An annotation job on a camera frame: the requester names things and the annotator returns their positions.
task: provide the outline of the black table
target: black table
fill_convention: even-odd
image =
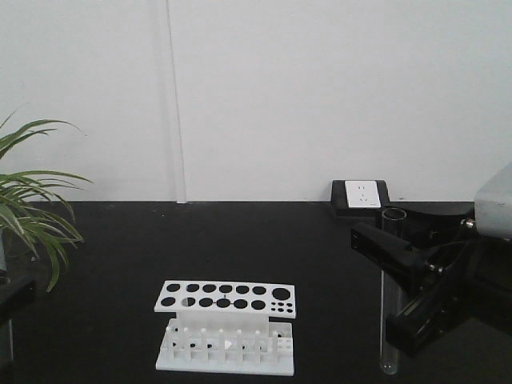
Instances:
[[[324,202],[77,202],[86,244],[51,294],[14,316],[2,382],[509,383],[512,338],[477,321],[378,367],[380,270]],[[295,376],[156,371],[166,279],[295,284]]]

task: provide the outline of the test tube rack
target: test tube rack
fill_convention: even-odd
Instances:
[[[155,312],[166,327],[157,370],[293,376],[294,286],[255,282],[165,281]]]

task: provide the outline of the screw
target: screw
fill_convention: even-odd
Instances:
[[[472,218],[466,218],[462,220],[461,224],[466,226],[466,228],[469,230],[472,230],[477,225],[476,221],[473,220]]]

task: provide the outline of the white wall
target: white wall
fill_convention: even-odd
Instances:
[[[512,2],[170,0],[189,200],[473,200],[512,161]]]
[[[75,200],[174,200],[166,20],[165,0],[0,2],[0,117],[23,106],[11,129],[58,118],[84,133],[62,127],[24,144],[2,171],[94,180],[65,193]]]

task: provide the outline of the spider plant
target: spider plant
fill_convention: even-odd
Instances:
[[[14,112],[0,125],[0,160],[16,145],[38,135],[48,135],[56,130],[48,124],[60,123],[73,126],[61,120],[37,120],[29,122],[10,134],[2,134],[4,125]],[[75,246],[83,237],[64,217],[34,206],[30,201],[43,200],[60,202],[74,222],[71,205],[55,188],[79,189],[73,181],[89,181],[76,174],[53,170],[26,170],[13,174],[0,174],[0,235],[15,236],[28,247],[36,259],[39,250],[45,250],[51,263],[51,278],[46,291],[55,286],[61,268],[67,269],[69,259],[66,244]]]

